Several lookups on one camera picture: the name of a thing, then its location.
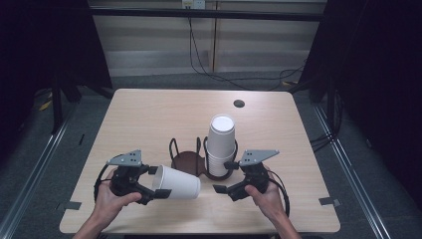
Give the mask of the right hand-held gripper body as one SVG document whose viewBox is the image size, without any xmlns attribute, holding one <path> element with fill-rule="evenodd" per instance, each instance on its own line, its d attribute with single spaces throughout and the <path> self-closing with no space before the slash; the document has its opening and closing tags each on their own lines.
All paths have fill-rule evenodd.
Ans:
<svg viewBox="0 0 422 239">
<path fill-rule="evenodd" d="M 269 175 L 263 161 L 279 153 L 276 149 L 246 149 L 238 161 L 238 169 L 244 172 L 245 178 L 241 182 L 228 187 L 229 197 L 233 201 L 248 197 L 249 194 L 245 191 L 246 185 L 253 185 L 261 193 L 264 193 L 269 184 Z"/>
</svg>

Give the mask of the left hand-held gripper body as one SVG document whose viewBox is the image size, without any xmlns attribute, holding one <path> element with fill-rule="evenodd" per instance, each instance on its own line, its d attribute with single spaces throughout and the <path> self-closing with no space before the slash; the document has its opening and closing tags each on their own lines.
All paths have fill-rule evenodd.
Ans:
<svg viewBox="0 0 422 239">
<path fill-rule="evenodd" d="M 140 149 L 117 155 L 109 159 L 106 164 L 116 166 L 110 183 L 110 190 L 114 195 L 124 196 L 138 192 L 142 197 L 137 203 L 142 205 L 154 199 L 154 191 L 138 182 L 142 175 L 148 174 L 149 168 L 148 164 L 142 162 Z"/>
</svg>

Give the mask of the single white paper cup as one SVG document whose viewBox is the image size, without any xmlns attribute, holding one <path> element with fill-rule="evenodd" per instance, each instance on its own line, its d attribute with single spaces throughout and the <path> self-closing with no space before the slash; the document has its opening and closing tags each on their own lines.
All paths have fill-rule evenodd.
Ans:
<svg viewBox="0 0 422 239">
<path fill-rule="evenodd" d="M 199 195 L 201 181 L 195 175 L 159 165 L 151 189 L 169 189 L 169 199 L 195 199 Z"/>
</svg>

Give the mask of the stack of white paper cups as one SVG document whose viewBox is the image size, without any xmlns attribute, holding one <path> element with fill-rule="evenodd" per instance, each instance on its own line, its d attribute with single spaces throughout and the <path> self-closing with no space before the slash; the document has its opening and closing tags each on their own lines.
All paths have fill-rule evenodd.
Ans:
<svg viewBox="0 0 422 239">
<path fill-rule="evenodd" d="M 205 146 L 209 173 L 216 177 L 227 174 L 224 163 L 232 160 L 236 151 L 235 123 L 230 116 L 216 115 L 211 119 Z"/>
</svg>

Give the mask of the dark metal double cup holder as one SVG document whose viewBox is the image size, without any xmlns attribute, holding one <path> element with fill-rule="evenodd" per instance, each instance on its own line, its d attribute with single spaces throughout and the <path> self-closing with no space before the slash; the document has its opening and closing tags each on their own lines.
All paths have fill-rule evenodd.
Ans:
<svg viewBox="0 0 422 239">
<path fill-rule="evenodd" d="M 194 151 L 179 151 L 175 138 L 169 143 L 169 155 L 171 158 L 171 167 L 195 176 L 202 174 L 216 181 L 222 181 L 231 176 L 232 169 L 224 167 L 226 172 L 223 175 L 214 175 L 211 173 L 211 154 L 207 151 L 208 137 L 204 140 L 196 138 L 196 149 Z"/>
</svg>

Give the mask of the person's left hand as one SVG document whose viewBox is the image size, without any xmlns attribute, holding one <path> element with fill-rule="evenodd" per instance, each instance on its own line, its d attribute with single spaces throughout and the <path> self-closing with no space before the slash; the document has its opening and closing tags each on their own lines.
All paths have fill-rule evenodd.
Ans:
<svg viewBox="0 0 422 239">
<path fill-rule="evenodd" d="M 110 190 L 110 180 L 113 173 L 114 170 L 112 169 L 105 180 L 101 182 L 93 212 L 93 218 L 100 230 L 107 228 L 124 206 L 141 198 L 141 194 L 138 192 L 132 192 L 124 196 L 114 195 Z"/>
</svg>

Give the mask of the person's right hand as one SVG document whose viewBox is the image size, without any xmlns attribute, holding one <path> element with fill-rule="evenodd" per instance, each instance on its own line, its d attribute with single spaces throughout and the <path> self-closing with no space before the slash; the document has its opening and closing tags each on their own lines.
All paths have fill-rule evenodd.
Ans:
<svg viewBox="0 0 422 239">
<path fill-rule="evenodd" d="M 255 186 L 246 185 L 245 191 L 253 198 L 254 203 L 270 222 L 279 229 L 287 215 L 283 206 L 279 187 L 273 182 L 274 177 L 269 175 L 270 181 L 267 190 L 261 193 Z"/>
</svg>

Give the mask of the grey tape piece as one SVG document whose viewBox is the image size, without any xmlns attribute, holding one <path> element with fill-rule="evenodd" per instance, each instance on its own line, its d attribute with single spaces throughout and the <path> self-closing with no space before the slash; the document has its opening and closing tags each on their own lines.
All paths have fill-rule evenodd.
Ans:
<svg viewBox="0 0 422 239">
<path fill-rule="evenodd" d="M 67 202 L 59 203 L 56 209 L 60 211 L 79 210 L 81 205 L 82 205 L 81 202 L 67 201 Z"/>
<path fill-rule="evenodd" d="M 327 206 L 327 205 L 332 205 L 333 207 L 337 207 L 340 205 L 340 201 L 336 198 L 332 198 L 332 197 L 324 197 L 324 198 L 320 198 L 319 203 L 321 206 Z"/>
</svg>

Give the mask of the black metal stand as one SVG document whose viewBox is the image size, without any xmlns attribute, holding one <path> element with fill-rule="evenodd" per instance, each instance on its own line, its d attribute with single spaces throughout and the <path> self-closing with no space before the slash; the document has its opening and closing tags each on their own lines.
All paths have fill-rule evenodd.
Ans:
<svg viewBox="0 0 422 239">
<path fill-rule="evenodd" d="M 60 81 L 57 77 L 54 77 L 52 84 L 52 103 L 54 115 L 52 134 L 56 134 L 64 121 L 62 110 L 62 93 L 60 88 Z"/>
</svg>

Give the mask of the black horizontal bar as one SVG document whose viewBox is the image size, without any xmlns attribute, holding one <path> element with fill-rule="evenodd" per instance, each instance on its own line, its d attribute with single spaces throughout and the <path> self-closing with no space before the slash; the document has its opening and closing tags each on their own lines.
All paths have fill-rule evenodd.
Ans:
<svg viewBox="0 0 422 239">
<path fill-rule="evenodd" d="M 320 22 L 324 18 L 323 14 L 308 14 L 308 13 L 111 8 L 111 7 L 102 7 L 102 6 L 92 7 L 90 9 L 90 12 L 93 15 L 100 15 L 100 16 L 245 19 L 245 20 L 274 20 L 274 21 L 302 21 L 302 22 Z"/>
</svg>

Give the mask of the dark curtain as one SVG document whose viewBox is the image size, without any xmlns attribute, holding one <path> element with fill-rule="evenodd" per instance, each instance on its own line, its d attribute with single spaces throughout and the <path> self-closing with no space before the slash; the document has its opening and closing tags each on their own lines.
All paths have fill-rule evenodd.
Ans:
<svg viewBox="0 0 422 239">
<path fill-rule="evenodd" d="M 0 165 L 37 92 L 79 86 L 112 87 L 89 0 L 0 0 Z"/>
<path fill-rule="evenodd" d="M 422 210 L 422 0 L 326 0 L 300 82 L 338 91 Z"/>
</svg>

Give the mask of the metal floor rail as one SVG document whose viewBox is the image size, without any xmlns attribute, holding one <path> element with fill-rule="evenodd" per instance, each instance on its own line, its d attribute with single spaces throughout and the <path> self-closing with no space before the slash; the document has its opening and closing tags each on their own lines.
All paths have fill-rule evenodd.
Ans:
<svg viewBox="0 0 422 239">
<path fill-rule="evenodd" d="M 324 134 L 328 137 L 329 145 L 332 148 L 376 239 L 392 239 L 382 217 L 374 206 L 357 172 L 355 171 L 342 143 L 334 136 L 334 133 L 329 128 L 327 116 L 323 108 L 321 106 L 316 106 L 315 112 Z"/>
<path fill-rule="evenodd" d="M 0 239 L 13 238 L 77 108 L 78 104 L 63 107 L 58 129 L 50 116 L 53 110 L 36 111 L 24 125 L 9 164 L 0 173 Z"/>
</svg>

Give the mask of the vertical wall strip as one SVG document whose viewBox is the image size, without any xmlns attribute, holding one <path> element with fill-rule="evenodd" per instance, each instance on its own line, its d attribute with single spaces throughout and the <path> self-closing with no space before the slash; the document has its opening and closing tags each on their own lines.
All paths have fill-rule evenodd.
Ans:
<svg viewBox="0 0 422 239">
<path fill-rule="evenodd" d="M 212 10 L 219 10 L 219 3 L 213 2 L 212 3 Z M 210 50 L 210 70 L 212 73 L 216 71 L 216 60 L 217 60 L 217 48 L 218 48 L 218 24 L 219 20 L 214 18 L 212 20 L 212 45 Z"/>
</svg>

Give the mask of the white wall socket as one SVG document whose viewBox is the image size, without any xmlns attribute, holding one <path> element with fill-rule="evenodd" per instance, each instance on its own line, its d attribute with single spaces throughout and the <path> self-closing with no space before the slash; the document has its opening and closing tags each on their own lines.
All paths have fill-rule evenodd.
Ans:
<svg viewBox="0 0 422 239">
<path fill-rule="evenodd" d="M 181 6 L 183 9 L 205 10 L 206 1 L 205 0 L 181 0 Z"/>
</svg>

